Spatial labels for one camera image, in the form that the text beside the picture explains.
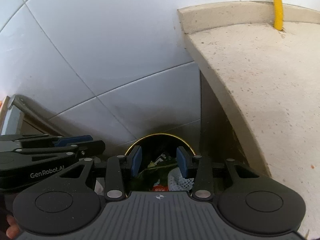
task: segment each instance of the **dark gap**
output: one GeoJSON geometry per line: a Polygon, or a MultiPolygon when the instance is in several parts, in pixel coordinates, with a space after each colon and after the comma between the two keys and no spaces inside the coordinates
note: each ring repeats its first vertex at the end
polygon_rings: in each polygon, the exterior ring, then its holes
{"type": "Polygon", "coordinates": [[[249,165],[227,115],[202,73],[200,82],[201,154],[209,155],[211,160],[217,163],[223,163],[226,158],[233,158],[249,165]]]}
{"type": "Polygon", "coordinates": [[[32,157],[32,161],[33,162],[37,162],[37,161],[41,161],[41,160],[45,160],[45,159],[50,159],[50,158],[53,158],[53,157],[57,157],[56,155],[53,155],[53,156],[35,156],[35,157],[32,157]]]}
{"type": "Polygon", "coordinates": [[[79,165],[75,167],[74,169],[71,169],[70,171],[67,171],[66,173],[62,174],[61,178],[71,178],[71,179],[77,179],[80,177],[82,171],[84,169],[84,165],[79,165]]]}
{"type": "Polygon", "coordinates": [[[238,173],[238,176],[242,179],[248,179],[248,178],[258,178],[259,176],[252,171],[248,171],[244,167],[240,165],[235,165],[236,172],[238,173]]]}
{"type": "Polygon", "coordinates": [[[45,139],[41,139],[39,141],[29,141],[29,142],[21,142],[23,148],[50,148],[54,147],[52,142],[52,138],[47,137],[45,139]]]}

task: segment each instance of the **concrete countertop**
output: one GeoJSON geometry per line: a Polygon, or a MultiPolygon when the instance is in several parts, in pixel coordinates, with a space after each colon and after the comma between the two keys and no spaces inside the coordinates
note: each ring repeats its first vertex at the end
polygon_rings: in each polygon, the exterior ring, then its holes
{"type": "Polygon", "coordinates": [[[228,21],[215,26],[212,15],[217,14],[209,10],[206,18],[195,10],[192,17],[192,8],[180,10],[186,47],[226,112],[250,166],[303,197],[307,212],[299,232],[319,238],[320,25],[301,22],[301,13],[316,23],[320,13],[297,8],[293,18],[300,22],[285,22],[279,32],[263,22],[264,16],[244,23],[234,11],[236,25],[229,20],[229,26],[221,26],[228,21]],[[198,29],[198,21],[209,29],[198,29]]]}

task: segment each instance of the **blue gripper pad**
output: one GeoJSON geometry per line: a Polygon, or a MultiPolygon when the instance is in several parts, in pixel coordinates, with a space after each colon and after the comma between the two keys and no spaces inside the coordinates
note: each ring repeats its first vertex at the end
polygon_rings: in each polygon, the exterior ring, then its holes
{"type": "Polygon", "coordinates": [[[132,166],[131,166],[131,176],[136,177],[138,175],[140,165],[142,161],[142,148],[139,147],[137,152],[135,153],[132,159],[132,166]]]}
{"type": "Polygon", "coordinates": [[[179,148],[177,148],[177,163],[182,177],[186,178],[188,176],[187,161],[179,148]]]}
{"type": "Polygon", "coordinates": [[[87,142],[87,141],[93,141],[93,138],[90,135],[65,137],[65,138],[60,138],[54,144],[54,146],[55,147],[65,147],[67,144],[70,144],[70,143],[87,142]]]}

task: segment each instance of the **yellow cable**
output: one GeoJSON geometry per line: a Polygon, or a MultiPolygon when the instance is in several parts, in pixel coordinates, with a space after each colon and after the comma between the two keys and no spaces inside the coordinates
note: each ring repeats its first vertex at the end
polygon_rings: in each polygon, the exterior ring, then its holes
{"type": "Polygon", "coordinates": [[[275,21],[273,27],[278,31],[282,31],[283,27],[283,5],[282,0],[273,0],[275,8],[275,21]]]}

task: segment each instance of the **finger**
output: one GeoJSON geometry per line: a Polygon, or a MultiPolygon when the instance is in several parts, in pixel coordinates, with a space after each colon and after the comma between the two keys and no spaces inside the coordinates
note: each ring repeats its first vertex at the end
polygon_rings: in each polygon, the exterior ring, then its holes
{"type": "Polygon", "coordinates": [[[7,215],[7,222],[10,226],[16,224],[16,220],[14,219],[14,217],[12,215],[7,215]]]}
{"type": "Polygon", "coordinates": [[[19,234],[20,230],[18,228],[18,225],[15,224],[13,226],[10,226],[8,229],[7,229],[7,237],[9,237],[10,239],[14,239],[18,234],[19,234]]]}

